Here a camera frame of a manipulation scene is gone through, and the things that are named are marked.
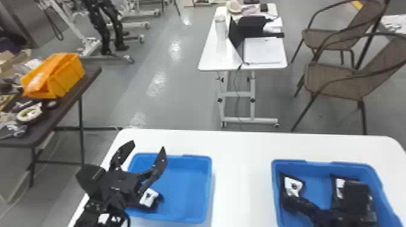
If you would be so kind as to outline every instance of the blue bin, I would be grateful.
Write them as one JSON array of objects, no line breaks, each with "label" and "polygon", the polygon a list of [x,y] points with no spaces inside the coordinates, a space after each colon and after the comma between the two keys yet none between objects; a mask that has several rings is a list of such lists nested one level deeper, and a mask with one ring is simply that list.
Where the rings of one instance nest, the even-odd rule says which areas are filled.
[{"label": "blue bin", "polygon": [[[128,172],[151,168],[156,153],[139,153]],[[202,223],[206,220],[211,191],[211,158],[207,156],[167,156],[167,167],[151,188],[164,196],[154,212],[126,209],[133,217],[167,222]]]},{"label": "blue bin", "polygon": [[371,189],[378,213],[380,227],[401,227],[402,223],[388,203],[382,183],[374,169],[365,164],[346,162],[307,162],[299,160],[275,160],[271,164],[274,203],[279,227],[313,227],[309,218],[292,214],[280,206],[280,173],[298,177],[305,181],[302,196],[322,209],[331,207],[332,183],[330,174],[359,179]]}]

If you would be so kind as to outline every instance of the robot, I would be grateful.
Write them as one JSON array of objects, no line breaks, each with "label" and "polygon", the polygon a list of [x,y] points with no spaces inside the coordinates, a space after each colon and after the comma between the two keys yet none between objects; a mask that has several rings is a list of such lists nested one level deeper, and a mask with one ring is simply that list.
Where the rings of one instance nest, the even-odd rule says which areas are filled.
[{"label": "robot", "polygon": [[120,12],[115,8],[111,0],[81,0],[83,5],[89,12],[89,18],[94,28],[101,35],[101,54],[104,56],[113,56],[110,50],[110,31],[107,28],[106,22],[101,14],[102,10],[106,16],[111,20],[115,31],[115,50],[126,51],[129,46],[124,44],[123,25],[121,24],[118,16]]},{"label": "robot", "polygon": [[309,218],[314,227],[378,227],[377,213],[370,188],[357,179],[330,175],[331,209],[321,209],[301,194],[305,182],[281,173],[280,204],[292,214]]},{"label": "robot", "polygon": [[[125,221],[131,226],[125,208],[138,208],[153,212],[163,196],[149,188],[163,174],[167,158],[162,147],[149,170],[142,173],[128,173],[121,165],[134,149],[133,141],[121,146],[110,161],[106,171],[97,165],[85,165],[76,174],[79,185],[89,195],[85,210],[76,221],[75,227],[121,227]],[[107,214],[106,223],[99,217]]]}]

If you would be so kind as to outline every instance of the table caster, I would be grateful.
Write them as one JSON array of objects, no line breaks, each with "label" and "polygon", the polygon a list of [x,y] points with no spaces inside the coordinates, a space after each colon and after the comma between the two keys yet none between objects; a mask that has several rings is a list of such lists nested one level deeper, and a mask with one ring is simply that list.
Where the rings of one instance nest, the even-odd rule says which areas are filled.
[{"label": "table caster", "polygon": [[140,41],[140,43],[144,43],[145,42],[145,36],[143,34],[139,35],[138,40]]},{"label": "table caster", "polygon": [[153,16],[156,17],[156,18],[160,17],[161,16],[161,11],[159,9],[154,10]]},{"label": "table caster", "polygon": [[135,62],[134,59],[128,54],[124,55],[123,59],[126,60],[130,64],[134,64],[134,62]]}]

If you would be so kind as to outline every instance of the white sticker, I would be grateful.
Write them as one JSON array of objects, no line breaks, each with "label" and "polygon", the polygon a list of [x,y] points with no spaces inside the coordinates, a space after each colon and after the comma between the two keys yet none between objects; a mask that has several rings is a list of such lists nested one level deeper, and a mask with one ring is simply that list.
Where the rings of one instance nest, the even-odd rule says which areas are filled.
[{"label": "white sticker", "polygon": [[145,206],[147,206],[147,207],[151,207],[152,204],[153,204],[153,201],[155,201],[155,199],[156,199],[158,196],[159,196],[159,194],[158,194],[156,191],[154,191],[154,190],[148,188],[148,189],[144,192],[142,198],[140,199],[140,204],[145,205]]},{"label": "white sticker", "polygon": [[303,183],[295,179],[285,177],[285,189],[288,196],[299,197],[299,191],[303,188]]},{"label": "white sticker", "polygon": [[343,199],[343,188],[344,188],[344,184],[346,183],[345,180],[337,178],[335,179],[335,192],[338,198]]}]

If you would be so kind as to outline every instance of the wicker chair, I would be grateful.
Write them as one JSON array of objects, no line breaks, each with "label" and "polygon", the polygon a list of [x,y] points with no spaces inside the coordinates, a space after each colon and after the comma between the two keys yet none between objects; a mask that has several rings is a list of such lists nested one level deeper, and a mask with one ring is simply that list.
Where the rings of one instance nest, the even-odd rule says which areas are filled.
[{"label": "wicker chair", "polygon": [[[360,36],[364,34],[368,30],[368,28],[373,25],[376,20],[378,20],[386,11],[386,5],[383,2],[377,0],[366,0],[366,3],[362,7],[362,9],[360,9],[359,12],[355,15],[347,28],[344,28],[342,30],[324,30],[311,28],[314,19],[319,13],[352,1],[356,0],[337,2],[336,4],[332,4],[325,8],[322,8],[321,10],[313,14],[312,18],[310,19],[308,28],[301,32],[302,39],[293,55],[291,63],[293,63],[293,61],[295,60],[303,42],[314,53],[315,50],[317,50],[318,47],[321,45],[322,41],[324,41],[328,37],[332,37],[330,39],[331,42],[336,42],[339,40],[347,39],[349,37]],[[327,50],[339,51],[342,65],[344,64],[344,52],[348,51],[351,56],[351,65],[354,68],[355,56],[354,52],[352,51],[352,47],[357,43],[357,41],[357,39],[353,39],[347,42],[339,42],[335,45],[330,45]]]},{"label": "wicker chair", "polygon": [[[387,36],[392,39],[363,69],[355,70],[317,62],[322,52],[328,50],[329,45],[370,36]],[[406,64],[406,37],[394,33],[367,33],[337,42],[327,41],[325,40],[323,45],[319,47],[315,53],[314,61],[309,63],[305,70],[304,86],[311,92],[311,100],[291,131],[295,130],[316,98],[319,95],[326,95],[356,101],[358,108],[361,109],[362,131],[366,135],[366,110],[363,98]]]}]

